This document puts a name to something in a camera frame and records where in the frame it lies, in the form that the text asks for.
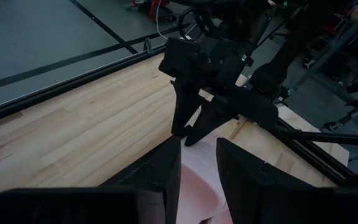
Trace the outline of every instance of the pink cloth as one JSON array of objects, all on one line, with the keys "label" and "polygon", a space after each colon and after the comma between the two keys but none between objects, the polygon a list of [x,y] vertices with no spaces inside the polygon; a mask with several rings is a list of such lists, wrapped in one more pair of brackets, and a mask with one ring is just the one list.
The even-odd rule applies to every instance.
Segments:
[{"label": "pink cloth", "polygon": [[207,135],[181,150],[181,184],[177,224],[232,223],[216,163],[216,138]]}]

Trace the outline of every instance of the gray floor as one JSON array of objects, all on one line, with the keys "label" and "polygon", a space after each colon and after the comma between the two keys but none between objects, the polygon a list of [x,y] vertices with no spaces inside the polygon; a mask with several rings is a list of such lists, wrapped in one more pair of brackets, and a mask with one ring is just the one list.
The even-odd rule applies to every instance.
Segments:
[{"label": "gray floor", "polygon": [[[130,2],[128,0],[78,2],[124,40],[138,39],[157,31],[156,24],[148,19],[148,15],[123,8],[123,5]],[[171,3],[169,8],[180,13],[186,7]],[[277,25],[278,21],[273,20],[266,33]],[[174,22],[161,22],[160,30],[175,26]],[[178,36],[178,33],[165,36]],[[255,62],[247,73],[251,74],[257,67],[268,62],[284,41],[283,37],[276,37],[261,45],[253,54]],[[152,39],[153,46],[164,42],[163,37]],[[118,41],[69,0],[0,1],[0,79],[114,44],[118,44]],[[143,43],[134,44],[133,48],[140,52],[143,50]],[[120,49],[0,87],[0,104],[130,55],[132,54],[128,50]],[[301,61],[302,55],[289,68],[285,86],[292,86],[306,72]],[[287,99],[287,103],[294,112],[317,128],[325,122],[341,118],[351,109],[344,107],[345,103],[341,99],[312,80],[299,87]],[[339,131],[354,133],[357,128],[349,123]],[[344,147],[351,152],[352,158],[358,157],[358,147]],[[349,167],[358,172],[358,161],[351,162]]]}]

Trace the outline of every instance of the pink fabric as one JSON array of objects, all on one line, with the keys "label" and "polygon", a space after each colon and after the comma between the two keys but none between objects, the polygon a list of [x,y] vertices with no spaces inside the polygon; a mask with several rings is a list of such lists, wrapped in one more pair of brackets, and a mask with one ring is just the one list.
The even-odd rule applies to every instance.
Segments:
[{"label": "pink fabric", "polygon": [[177,224],[199,224],[207,219],[214,224],[231,223],[219,180],[216,138],[209,134],[191,147],[182,141]]}]

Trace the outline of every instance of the wooden table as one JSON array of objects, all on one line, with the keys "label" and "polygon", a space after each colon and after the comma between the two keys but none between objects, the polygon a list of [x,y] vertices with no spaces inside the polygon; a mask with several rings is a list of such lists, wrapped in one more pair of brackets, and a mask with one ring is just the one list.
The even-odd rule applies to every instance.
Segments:
[{"label": "wooden table", "polygon": [[[0,191],[98,186],[171,134],[175,91],[162,56],[120,70],[0,120]],[[286,107],[280,117],[317,131]],[[333,184],[268,132],[232,120],[216,133],[318,187]],[[321,147],[347,165],[337,144]]]}]

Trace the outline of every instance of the concrete floor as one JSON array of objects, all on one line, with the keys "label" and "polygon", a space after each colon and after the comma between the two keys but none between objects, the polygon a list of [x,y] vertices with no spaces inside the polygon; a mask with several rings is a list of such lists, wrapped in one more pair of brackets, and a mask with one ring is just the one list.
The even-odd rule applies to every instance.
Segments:
[{"label": "concrete floor", "polygon": [[[148,15],[123,8],[123,5],[130,2],[128,0],[77,2],[124,41],[144,38],[157,31],[155,23],[148,19]],[[186,7],[171,3],[169,8],[180,13]],[[277,25],[278,21],[273,20],[266,34]],[[174,22],[162,22],[160,30],[175,26]],[[165,36],[178,36],[178,32]],[[247,73],[251,74],[257,67],[268,62],[284,41],[283,37],[276,37],[261,45],[253,54],[255,62]],[[163,37],[152,39],[153,46],[164,42]],[[0,80],[117,44],[119,40],[109,35],[70,0],[0,1]],[[143,50],[143,43],[134,44],[132,47],[140,52]],[[131,55],[130,51],[121,48],[2,85],[0,104]],[[302,56],[299,56],[289,68],[285,86],[292,86],[300,75],[306,72],[301,61]],[[287,103],[294,112],[317,128],[322,127],[325,122],[343,117],[351,109],[344,107],[345,103],[341,99],[312,80],[299,87],[298,91],[287,99]],[[349,123],[339,131],[354,133],[357,128]],[[351,152],[351,157],[358,157],[358,147],[345,147]],[[358,161],[351,162],[349,167],[358,172]]]}]

